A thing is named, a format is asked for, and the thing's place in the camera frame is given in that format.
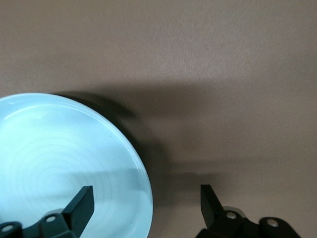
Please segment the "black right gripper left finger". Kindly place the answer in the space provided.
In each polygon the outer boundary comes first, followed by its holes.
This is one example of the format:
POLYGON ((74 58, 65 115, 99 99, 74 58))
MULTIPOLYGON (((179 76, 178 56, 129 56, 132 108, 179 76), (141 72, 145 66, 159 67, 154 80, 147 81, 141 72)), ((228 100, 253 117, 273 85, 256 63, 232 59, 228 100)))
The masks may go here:
POLYGON ((84 186, 60 213, 45 215, 35 224, 23 228, 20 222, 0 225, 2 238, 79 238, 95 208, 92 186, 84 186))

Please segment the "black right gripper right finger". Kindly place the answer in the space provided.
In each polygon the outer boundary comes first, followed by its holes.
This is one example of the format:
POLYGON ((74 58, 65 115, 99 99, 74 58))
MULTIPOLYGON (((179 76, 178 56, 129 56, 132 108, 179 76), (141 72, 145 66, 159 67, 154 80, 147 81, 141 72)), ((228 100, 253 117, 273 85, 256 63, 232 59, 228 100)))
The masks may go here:
POLYGON ((209 184, 200 187, 201 213, 206 225, 198 238, 299 238, 285 220, 263 217, 256 224, 233 209, 225 209, 209 184))

